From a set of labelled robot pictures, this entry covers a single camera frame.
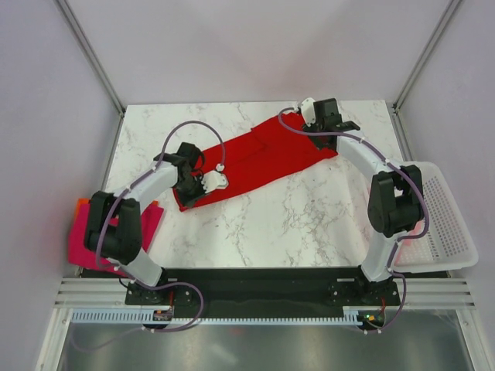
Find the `gray wall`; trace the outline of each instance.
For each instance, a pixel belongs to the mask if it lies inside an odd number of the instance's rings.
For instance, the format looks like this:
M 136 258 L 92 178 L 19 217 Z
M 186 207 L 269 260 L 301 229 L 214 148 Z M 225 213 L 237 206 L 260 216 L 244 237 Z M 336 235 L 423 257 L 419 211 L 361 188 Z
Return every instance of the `gray wall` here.
M 69 0 L 125 104 L 393 100 L 448 0 Z
M 0 2 L 0 362 L 33 369 L 118 116 L 51 0 Z
M 464 2 L 406 100 L 416 158 L 439 165 L 480 262 L 466 272 L 495 349 L 495 2 Z

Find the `marble tabletop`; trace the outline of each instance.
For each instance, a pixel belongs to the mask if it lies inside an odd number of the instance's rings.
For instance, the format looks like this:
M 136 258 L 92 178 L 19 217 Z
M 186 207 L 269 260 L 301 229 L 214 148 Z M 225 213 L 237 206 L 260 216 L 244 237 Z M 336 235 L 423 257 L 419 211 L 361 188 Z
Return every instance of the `marble tabletop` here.
M 248 132 L 294 102 L 156 104 L 128 106 L 106 190 L 129 184 L 146 170 L 166 135 L 180 122 L 201 120 L 224 140 Z M 344 120 L 361 126 L 388 158 L 401 159 L 385 102 L 340 101 Z M 201 149 L 217 144 L 204 127 L 181 128 L 170 141 Z M 341 267 L 357 265 L 367 252 L 369 184 L 341 156 L 220 203 L 179 211 L 172 191 L 149 254 L 163 267 Z

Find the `red cloth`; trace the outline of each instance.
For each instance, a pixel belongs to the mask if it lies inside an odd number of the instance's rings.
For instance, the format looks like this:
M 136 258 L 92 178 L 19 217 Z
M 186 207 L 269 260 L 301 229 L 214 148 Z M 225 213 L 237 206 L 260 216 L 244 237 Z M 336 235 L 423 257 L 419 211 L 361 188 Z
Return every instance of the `red cloth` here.
M 304 125 L 300 114 L 285 114 L 284 122 L 298 130 L 302 130 Z M 198 200 L 194 207 L 242 195 L 337 155 L 327 148 L 319 151 L 305 135 L 292 133 L 282 127 L 277 116 L 252 128 L 247 134 L 230 139 L 225 143 L 225 148 L 227 157 L 224 174 L 229 186 L 213 191 Z M 222 148 L 216 145 L 204 151 L 204 155 L 206 161 L 202 170 L 207 173 L 220 163 Z M 179 203 L 177 197 L 176 201 L 180 211 L 187 209 Z

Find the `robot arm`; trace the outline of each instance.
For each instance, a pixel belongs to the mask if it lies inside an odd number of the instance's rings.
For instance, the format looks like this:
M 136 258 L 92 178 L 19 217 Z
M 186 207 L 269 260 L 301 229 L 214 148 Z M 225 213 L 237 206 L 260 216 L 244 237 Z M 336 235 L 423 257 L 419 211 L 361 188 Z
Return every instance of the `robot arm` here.
M 215 189 L 225 189 L 228 185 L 227 178 L 220 172 L 194 175 L 197 173 L 194 166 L 201 156 L 202 153 L 196 146 L 182 143 L 176 154 L 164 156 L 159 167 L 158 156 L 155 157 L 146 171 L 152 170 L 153 173 L 140 181 L 119 202 L 113 215 L 118 218 L 118 224 L 110 225 L 104 235 L 102 257 L 118 264 L 121 269 L 148 286 L 159 283 L 164 271 L 142 249 L 141 214 L 153 199 L 167 189 L 175 189 L 180 202 L 186 206 L 192 206 L 195 201 Z M 91 198 L 84 237 L 84 246 L 88 250 L 97 250 L 104 220 L 111 205 L 117 199 L 116 195 L 122 194 L 126 188 L 131 187 L 123 187 L 114 193 L 96 192 Z
M 423 210 L 411 186 L 399 174 L 391 171 L 382 159 L 370 148 L 362 145 L 363 135 L 352 121 L 343 122 L 335 99 L 315 102 L 312 98 L 299 105 L 305 119 L 303 131 L 308 133 L 347 133 L 346 136 L 311 136 L 318 149 L 331 148 L 350 160 L 371 183 L 368 218 L 374 228 L 369 250 L 361 265 L 368 282 L 387 280 L 391 273 L 394 245 L 399 237 L 413 230 L 422 220 Z M 422 194 L 421 171 L 414 165 L 402 166 L 400 162 L 388 160 L 400 168 Z

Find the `white plastic basket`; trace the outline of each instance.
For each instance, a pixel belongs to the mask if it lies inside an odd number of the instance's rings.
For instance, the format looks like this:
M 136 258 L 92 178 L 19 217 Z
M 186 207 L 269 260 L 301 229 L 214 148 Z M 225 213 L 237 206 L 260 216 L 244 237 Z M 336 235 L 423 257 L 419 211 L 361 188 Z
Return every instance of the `white plastic basket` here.
M 476 264 L 478 252 L 440 169 L 430 162 L 406 162 L 406 165 L 421 169 L 430 227 L 426 236 L 402 244 L 394 269 L 419 273 L 449 271 Z M 423 225 L 424 222 L 411 234 L 421 232 Z

